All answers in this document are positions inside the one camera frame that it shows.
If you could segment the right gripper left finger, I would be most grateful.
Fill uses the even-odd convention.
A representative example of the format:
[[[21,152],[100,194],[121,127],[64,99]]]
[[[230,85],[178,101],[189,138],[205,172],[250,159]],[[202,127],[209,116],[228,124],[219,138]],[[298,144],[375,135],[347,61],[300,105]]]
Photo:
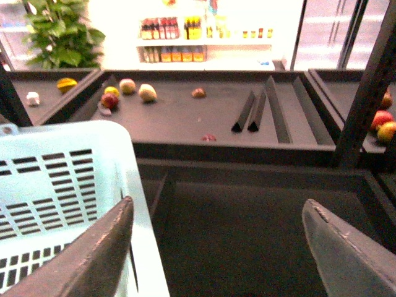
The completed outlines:
[[[130,250],[133,220],[134,202],[126,196],[4,296],[114,296]]]

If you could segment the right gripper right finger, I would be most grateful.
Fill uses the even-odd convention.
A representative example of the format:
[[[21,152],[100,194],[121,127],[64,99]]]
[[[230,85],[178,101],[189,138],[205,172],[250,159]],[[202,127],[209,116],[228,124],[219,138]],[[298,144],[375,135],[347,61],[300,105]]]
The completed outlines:
[[[394,253],[312,199],[302,221],[328,296],[395,296]]]

